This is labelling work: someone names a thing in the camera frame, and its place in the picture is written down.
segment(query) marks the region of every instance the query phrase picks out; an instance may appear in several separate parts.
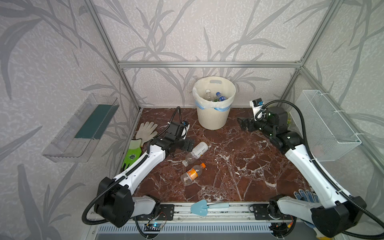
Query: light blue trowel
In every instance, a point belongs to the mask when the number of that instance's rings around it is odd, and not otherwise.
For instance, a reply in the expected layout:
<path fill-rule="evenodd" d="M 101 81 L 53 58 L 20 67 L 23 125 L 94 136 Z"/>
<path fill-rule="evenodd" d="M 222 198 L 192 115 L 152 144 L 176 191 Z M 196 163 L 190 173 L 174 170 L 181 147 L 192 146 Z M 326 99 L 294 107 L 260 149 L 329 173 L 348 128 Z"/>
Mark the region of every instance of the light blue trowel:
<path fill-rule="evenodd" d="M 196 215 L 206 216 L 208 214 L 208 209 L 224 209 L 229 208 L 229 203 L 219 202 L 216 204 L 207 205 L 205 199 L 198 201 L 197 203 L 192 204 L 191 212 Z"/>

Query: metal mesh basket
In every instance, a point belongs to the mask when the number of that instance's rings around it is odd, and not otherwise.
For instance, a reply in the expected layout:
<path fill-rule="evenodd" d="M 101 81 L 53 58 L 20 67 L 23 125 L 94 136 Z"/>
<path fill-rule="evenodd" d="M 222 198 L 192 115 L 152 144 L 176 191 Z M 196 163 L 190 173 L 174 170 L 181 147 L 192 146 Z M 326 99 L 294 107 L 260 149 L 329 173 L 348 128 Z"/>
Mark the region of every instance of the metal mesh basket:
<path fill-rule="evenodd" d="M 318 161 L 334 161 L 361 144 L 356 133 L 319 90 L 304 90 L 295 105 L 301 110 L 308 144 Z M 291 116 L 301 135 L 301 121 L 292 108 Z"/>

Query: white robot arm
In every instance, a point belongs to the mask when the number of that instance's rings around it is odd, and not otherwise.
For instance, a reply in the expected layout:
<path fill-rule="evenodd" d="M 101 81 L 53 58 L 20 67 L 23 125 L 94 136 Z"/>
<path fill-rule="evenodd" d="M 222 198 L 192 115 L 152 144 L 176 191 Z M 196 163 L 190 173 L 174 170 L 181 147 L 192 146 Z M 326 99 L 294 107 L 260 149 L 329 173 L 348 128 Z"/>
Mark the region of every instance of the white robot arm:
<path fill-rule="evenodd" d="M 276 102 L 283 102 L 293 106 L 299 113 L 303 127 L 303 138 L 288 130 L 287 112 L 281 107 L 268 107 Z M 317 229 L 329 238 L 339 233 L 345 233 L 357 238 L 383 239 L 384 234 L 372 236 L 346 232 L 355 226 L 363 213 L 373 216 L 365 207 L 366 203 L 361 197 L 352 197 L 351 194 L 338 184 L 324 167 L 313 157 L 308 147 L 305 133 L 305 123 L 300 109 L 294 104 L 284 100 L 274 100 L 264 105 L 259 98 L 250 101 L 253 117 L 249 119 L 238 118 L 243 130 L 260 130 L 270 139 L 311 185 L 319 197 L 320 203 L 306 202 L 288 196 L 278 195 L 270 199 L 269 214 L 278 218 L 281 214 L 291 215 L 314 224 Z M 373 218 L 383 226 L 377 217 Z"/>
<path fill-rule="evenodd" d="M 181 109 L 178 107 L 180 120 Z M 189 123 L 172 122 L 163 131 L 165 135 L 160 137 L 163 132 L 158 134 L 148 144 L 147 151 L 136 160 L 128 169 L 115 176 L 113 179 L 105 177 L 98 188 L 97 197 L 86 207 L 82 215 L 82 221 L 88 225 L 111 222 L 117 227 L 123 226 L 130 218 L 138 215 L 158 216 L 160 201 L 152 196 L 132 197 L 140 182 L 149 172 L 169 154 L 176 149 L 191 152 L 194 141 L 186 139 Z M 87 213 L 94 205 L 94 211 L 104 217 L 104 220 L 89 220 Z"/>

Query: brown marble surface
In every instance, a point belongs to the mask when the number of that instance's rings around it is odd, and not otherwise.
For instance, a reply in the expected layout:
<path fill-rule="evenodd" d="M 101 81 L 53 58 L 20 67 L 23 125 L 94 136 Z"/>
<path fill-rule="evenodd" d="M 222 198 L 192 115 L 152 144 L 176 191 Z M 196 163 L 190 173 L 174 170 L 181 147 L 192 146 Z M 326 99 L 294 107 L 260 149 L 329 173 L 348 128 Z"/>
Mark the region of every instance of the brown marble surface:
<path fill-rule="evenodd" d="M 153 121 L 160 132 L 173 111 L 146 108 L 138 126 Z M 308 189 L 296 167 L 262 133 L 241 131 L 236 117 L 251 115 L 251 108 L 232 108 L 225 126 L 212 131 L 199 124 L 196 109 L 183 108 L 182 119 L 191 124 L 187 137 L 195 145 L 204 141 L 208 151 L 186 168 L 181 163 L 186 153 L 177 150 L 175 157 L 168 156 L 147 175 L 134 196 L 150 194 L 162 202 L 268 201 L 278 194 L 293 197 L 293 191 Z M 202 162 L 206 170 L 192 185 L 184 186 L 180 176 Z"/>

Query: trash can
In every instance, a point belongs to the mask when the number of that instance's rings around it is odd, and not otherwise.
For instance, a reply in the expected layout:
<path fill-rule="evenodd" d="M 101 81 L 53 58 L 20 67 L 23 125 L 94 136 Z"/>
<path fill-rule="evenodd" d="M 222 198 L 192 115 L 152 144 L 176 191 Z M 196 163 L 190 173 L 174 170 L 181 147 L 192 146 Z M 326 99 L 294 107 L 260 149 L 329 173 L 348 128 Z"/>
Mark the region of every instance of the trash can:
<path fill-rule="evenodd" d="M 210 89 L 212 94 L 220 92 L 226 97 L 226 100 L 221 102 L 205 100 L 207 89 Z M 193 87 L 192 94 L 195 98 L 200 125 L 209 130 L 222 128 L 227 121 L 235 93 L 235 85 L 228 79 L 211 76 L 198 80 Z"/>

